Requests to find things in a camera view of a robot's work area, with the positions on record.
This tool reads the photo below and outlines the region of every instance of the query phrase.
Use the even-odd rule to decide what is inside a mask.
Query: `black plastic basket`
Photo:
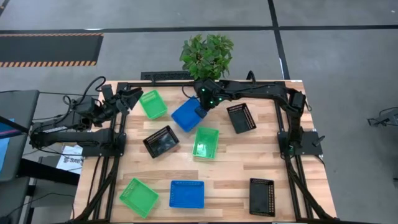
[[[226,109],[229,118],[232,121],[236,134],[250,131],[256,128],[253,117],[250,114],[249,108],[245,103],[231,106]]]
[[[275,217],[273,180],[250,178],[249,213]]]
[[[176,146],[180,141],[169,125],[143,140],[150,156],[156,158]]]

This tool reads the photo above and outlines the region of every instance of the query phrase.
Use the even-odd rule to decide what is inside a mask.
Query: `green plastic basket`
[[[167,106],[157,90],[142,95],[139,102],[149,119],[156,119],[167,112]]]
[[[217,152],[218,130],[211,128],[198,128],[192,154],[207,159],[214,159]]]
[[[146,218],[154,207],[159,194],[154,192],[139,179],[133,178],[124,189],[119,199],[142,218]]]

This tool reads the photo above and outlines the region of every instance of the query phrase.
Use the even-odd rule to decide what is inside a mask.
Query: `paper sheet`
[[[76,154],[81,155],[82,148],[80,146],[65,146],[62,154]],[[68,170],[76,174],[81,173],[83,165],[83,156],[61,156],[57,164],[57,169]]]

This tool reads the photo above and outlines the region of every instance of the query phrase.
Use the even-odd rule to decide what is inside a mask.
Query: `plastic basket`
[[[156,192],[139,179],[133,178],[119,199],[142,218],[146,218],[158,198],[159,195]]]
[[[202,121],[196,109],[201,110],[203,116],[206,116],[207,112],[201,108],[200,102],[196,98],[190,98],[172,113],[172,118],[185,132],[190,132]]]
[[[157,90],[142,95],[139,102],[149,119],[156,119],[167,112],[167,106]]]
[[[205,183],[195,180],[172,180],[169,205],[172,208],[204,208]]]
[[[231,119],[236,134],[256,128],[253,117],[251,116],[249,108],[245,103],[231,106],[226,110],[228,111],[229,118]]]
[[[165,151],[176,146],[179,143],[179,140],[170,126],[167,125],[155,134],[144,139],[143,142],[150,156],[152,156],[152,158],[156,158]]]
[[[273,180],[250,178],[249,213],[275,217]]]
[[[217,152],[219,131],[211,128],[198,128],[192,154],[207,159],[214,159]]]

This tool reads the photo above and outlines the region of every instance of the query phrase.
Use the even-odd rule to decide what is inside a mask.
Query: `blue plastic basket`
[[[192,128],[202,121],[202,118],[195,112],[198,107],[200,107],[200,102],[192,97],[174,111],[172,118],[185,132],[190,132]]]
[[[197,180],[172,180],[169,205],[172,208],[204,208],[205,183]]]

